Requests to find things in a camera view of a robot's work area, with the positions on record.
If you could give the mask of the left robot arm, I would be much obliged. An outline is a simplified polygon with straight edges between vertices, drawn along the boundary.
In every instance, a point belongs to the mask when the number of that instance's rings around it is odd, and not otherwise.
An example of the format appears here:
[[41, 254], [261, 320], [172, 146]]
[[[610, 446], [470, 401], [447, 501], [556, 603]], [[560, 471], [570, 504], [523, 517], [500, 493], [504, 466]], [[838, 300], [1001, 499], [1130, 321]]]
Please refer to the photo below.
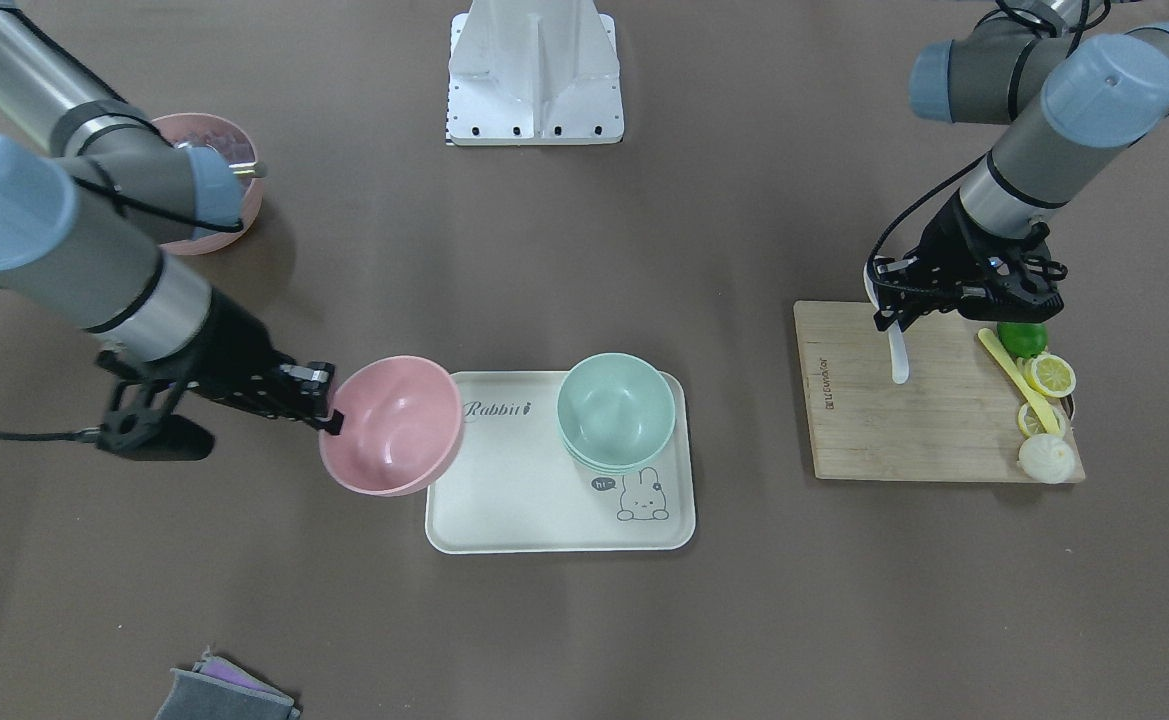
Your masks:
[[924, 119], [1003, 126], [901, 258], [866, 264], [876, 327], [931, 313], [1044, 323], [1067, 268], [1049, 222], [1125, 150], [1169, 117], [1169, 22], [1078, 40], [1078, 1], [1014, 1], [971, 35], [924, 47], [909, 109]]

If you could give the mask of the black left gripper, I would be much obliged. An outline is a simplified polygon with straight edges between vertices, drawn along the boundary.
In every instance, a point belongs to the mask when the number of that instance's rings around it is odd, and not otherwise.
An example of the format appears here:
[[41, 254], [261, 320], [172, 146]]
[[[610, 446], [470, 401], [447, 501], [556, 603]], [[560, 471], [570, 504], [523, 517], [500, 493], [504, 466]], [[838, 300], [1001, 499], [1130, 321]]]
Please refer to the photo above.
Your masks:
[[1047, 223], [1032, 222], [1024, 238], [1001, 237], [952, 196], [902, 259], [869, 259], [877, 331], [907, 331], [921, 316], [953, 311], [980, 321], [1045, 323], [1058, 316], [1067, 266], [1052, 259], [1049, 233]]

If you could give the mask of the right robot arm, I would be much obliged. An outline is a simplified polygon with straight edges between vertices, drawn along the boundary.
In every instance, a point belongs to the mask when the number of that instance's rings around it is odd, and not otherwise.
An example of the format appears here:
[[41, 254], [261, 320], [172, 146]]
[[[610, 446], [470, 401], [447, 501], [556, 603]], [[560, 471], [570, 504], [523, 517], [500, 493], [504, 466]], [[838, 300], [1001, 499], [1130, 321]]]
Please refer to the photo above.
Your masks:
[[245, 231], [264, 167], [198, 136], [171, 143], [144, 111], [0, 1], [0, 288], [101, 342], [113, 374], [98, 425], [64, 432], [130, 461], [200, 461], [214, 439], [177, 414], [186, 393], [337, 436], [331, 364], [297, 364], [263, 324], [168, 243]]

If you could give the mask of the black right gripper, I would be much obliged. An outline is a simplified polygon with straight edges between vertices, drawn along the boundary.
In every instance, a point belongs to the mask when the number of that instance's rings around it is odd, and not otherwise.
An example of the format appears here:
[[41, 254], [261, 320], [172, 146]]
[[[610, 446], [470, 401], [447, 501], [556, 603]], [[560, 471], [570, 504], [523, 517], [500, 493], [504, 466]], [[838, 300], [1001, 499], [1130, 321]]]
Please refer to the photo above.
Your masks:
[[340, 436], [345, 415], [331, 407], [333, 364], [296, 364], [274, 348], [263, 324], [222, 292], [209, 318], [171, 356], [141, 360], [131, 349], [103, 349], [101, 368], [117, 375], [95, 446], [127, 461], [201, 461], [209, 430], [177, 414], [187, 392], [263, 418], [300, 421]]

